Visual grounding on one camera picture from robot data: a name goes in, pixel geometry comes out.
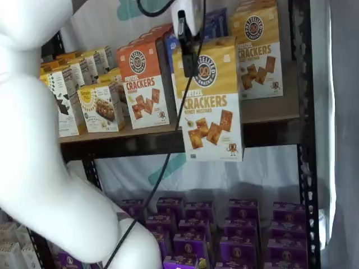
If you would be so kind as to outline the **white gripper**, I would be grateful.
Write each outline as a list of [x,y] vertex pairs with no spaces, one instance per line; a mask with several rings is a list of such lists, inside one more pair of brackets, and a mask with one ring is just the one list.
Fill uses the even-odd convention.
[[176,0],[172,3],[173,30],[181,46],[185,77],[191,77],[196,68],[193,36],[200,32],[204,24],[205,3],[200,0]]

